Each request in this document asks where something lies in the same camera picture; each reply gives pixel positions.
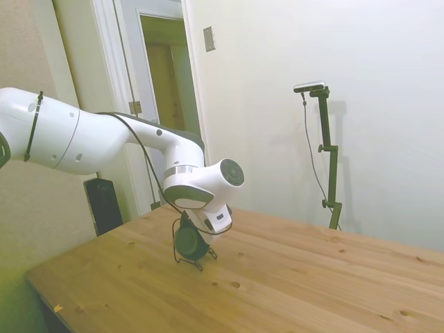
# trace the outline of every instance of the green stand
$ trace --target green stand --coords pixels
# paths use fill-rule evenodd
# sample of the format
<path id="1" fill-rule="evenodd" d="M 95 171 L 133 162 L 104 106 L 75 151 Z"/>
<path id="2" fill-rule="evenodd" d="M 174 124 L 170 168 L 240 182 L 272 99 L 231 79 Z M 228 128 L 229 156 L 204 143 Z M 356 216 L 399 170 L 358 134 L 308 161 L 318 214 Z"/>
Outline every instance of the green stand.
<path id="1" fill-rule="evenodd" d="M 323 145 L 318 148 L 318 152 L 330 152 L 330 173 L 328 176 L 328 198 L 327 201 L 322 200 L 324 208 L 329 207 L 332 210 L 332 218 L 330 219 L 330 229 L 337 229 L 339 224 L 339 216 L 341 215 L 342 203 L 336 202 L 336 177 L 338 173 L 338 146 L 332 146 L 330 141 L 330 125 L 328 124 L 327 98 L 330 95 L 328 87 L 324 89 L 310 92 L 310 97 L 317 97 L 319 101 L 319 112 L 321 115 L 321 129 Z"/>

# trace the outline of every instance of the wood grain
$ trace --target wood grain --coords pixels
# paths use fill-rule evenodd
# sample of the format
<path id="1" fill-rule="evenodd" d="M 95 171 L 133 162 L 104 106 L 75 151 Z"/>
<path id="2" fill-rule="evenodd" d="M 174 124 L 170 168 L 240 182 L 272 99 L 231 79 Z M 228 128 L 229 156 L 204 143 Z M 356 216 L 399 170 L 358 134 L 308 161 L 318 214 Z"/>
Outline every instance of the wood grain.
<path id="1" fill-rule="evenodd" d="M 234 211 L 201 273 L 163 207 L 28 273 L 73 331 L 444 332 L 444 254 Z"/>

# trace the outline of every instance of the wall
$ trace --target wall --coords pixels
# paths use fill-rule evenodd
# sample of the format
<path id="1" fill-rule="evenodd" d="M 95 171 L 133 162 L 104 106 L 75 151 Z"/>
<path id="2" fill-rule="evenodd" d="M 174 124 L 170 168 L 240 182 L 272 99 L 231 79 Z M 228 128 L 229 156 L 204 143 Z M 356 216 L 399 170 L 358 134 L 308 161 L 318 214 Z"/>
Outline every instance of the wall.
<path id="1" fill-rule="evenodd" d="M 245 169 L 245 190 L 234 205 L 328 225 L 301 97 L 292 92 L 297 83 L 325 80 L 332 142 L 340 146 L 343 229 L 444 250 L 442 1 L 186 5 L 211 162 L 231 157 Z M 207 26 L 216 38 L 209 53 Z M 308 124 L 316 150 L 314 99 Z M 328 154 L 314 155 L 326 187 Z"/>
<path id="2" fill-rule="evenodd" d="M 53 0 L 53 3 L 80 108 L 88 112 L 123 112 L 114 104 L 92 1 Z M 125 222 L 139 216 L 126 158 L 123 149 L 99 172 L 100 177 L 113 181 Z"/>
<path id="3" fill-rule="evenodd" d="M 146 52 L 160 123 L 175 130 L 185 130 L 171 47 L 165 44 L 147 44 Z"/>
<path id="4" fill-rule="evenodd" d="M 140 22 L 146 44 L 187 45 L 187 36 L 182 20 L 142 15 Z"/>
<path id="5" fill-rule="evenodd" d="M 171 55 L 173 56 L 178 93 L 182 104 L 185 130 L 200 136 L 200 125 L 187 45 L 172 45 Z"/>
<path id="6" fill-rule="evenodd" d="M 77 103 L 50 0 L 3 0 L 0 45 L 0 87 Z M 79 177 L 21 161 L 0 170 L 1 332 L 46 332 L 24 273 L 93 237 Z"/>

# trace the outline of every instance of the door hinge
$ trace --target door hinge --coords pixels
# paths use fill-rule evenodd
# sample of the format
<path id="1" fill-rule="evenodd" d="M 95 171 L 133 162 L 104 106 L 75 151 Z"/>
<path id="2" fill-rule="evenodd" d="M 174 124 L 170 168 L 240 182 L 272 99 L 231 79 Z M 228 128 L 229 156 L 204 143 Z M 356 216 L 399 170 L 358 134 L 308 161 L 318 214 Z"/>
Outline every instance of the door hinge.
<path id="1" fill-rule="evenodd" d="M 131 114 L 141 114 L 142 107 L 139 101 L 130 102 L 130 112 Z"/>

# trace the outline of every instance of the light switch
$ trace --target light switch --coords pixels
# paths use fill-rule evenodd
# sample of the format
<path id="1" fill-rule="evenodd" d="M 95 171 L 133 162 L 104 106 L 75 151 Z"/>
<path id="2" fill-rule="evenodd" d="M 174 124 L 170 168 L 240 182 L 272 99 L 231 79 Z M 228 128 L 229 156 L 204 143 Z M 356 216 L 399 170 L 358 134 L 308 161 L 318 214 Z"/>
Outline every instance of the light switch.
<path id="1" fill-rule="evenodd" d="M 205 40 L 205 48 L 207 49 L 207 52 L 216 49 L 216 45 L 214 45 L 214 33 L 212 26 L 203 29 L 203 38 Z"/>

